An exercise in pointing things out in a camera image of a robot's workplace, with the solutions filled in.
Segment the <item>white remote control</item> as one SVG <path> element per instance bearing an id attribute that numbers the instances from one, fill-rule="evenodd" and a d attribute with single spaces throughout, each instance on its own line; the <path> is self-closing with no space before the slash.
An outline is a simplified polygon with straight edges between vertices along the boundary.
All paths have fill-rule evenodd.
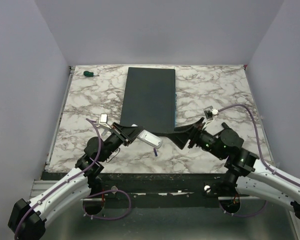
<path id="1" fill-rule="evenodd" d="M 163 141 L 160 137 L 149 132 L 142 126 L 137 126 L 136 124 L 133 124 L 131 126 L 131 130 L 132 130 L 132 136 L 130 137 L 131 142 L 133 142 L 135 139 L 138 139 L 155 149 L 159 149 L 163 144 Z"/>

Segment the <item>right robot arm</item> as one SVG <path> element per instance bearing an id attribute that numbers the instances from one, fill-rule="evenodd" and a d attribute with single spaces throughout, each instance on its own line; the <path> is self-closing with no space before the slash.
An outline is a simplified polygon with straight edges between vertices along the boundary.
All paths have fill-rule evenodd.
<path id="1" fill-rule="evenodd" d="M 300 220 L 300 178 L 243 148 L 244 140 L 226 123 L 221 126 L 221 131 L 210 134 L 201 118 L 193 124 L 176 127 L 173 132 L 159 133 L 159 136 L 170 139 L 180 149 L 199 147 L 225 161 L 227 171 L 214 190 L 218 196 L 258 197 L 287 208 Z"/>

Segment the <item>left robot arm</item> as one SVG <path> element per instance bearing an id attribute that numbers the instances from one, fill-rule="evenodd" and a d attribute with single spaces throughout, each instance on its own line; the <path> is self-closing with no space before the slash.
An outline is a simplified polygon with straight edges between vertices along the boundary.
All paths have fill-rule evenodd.
<path id="1" fill-rule="evenodd" d="M 89 139 L 83 156 L 66 176 L 38 196 L 30 200 L 22 198 L 14 204 L 8 227 L 13 231 L 16 240 L 39 240 L 47 226 L 68 207 L 81 199 L 103 198 L 109 193 L 101 186 L 98 176 L 104 169 L 102 163 L 122 145 L 129 146 L 136 139 L 148 145 L 162 143 L 141 126 L 96 124 L 95 121 L 91 121 L 91 125 L 96 130 L 103 128 L 110 131 L 110 136 L 102 140 L 98 132 Z"/>

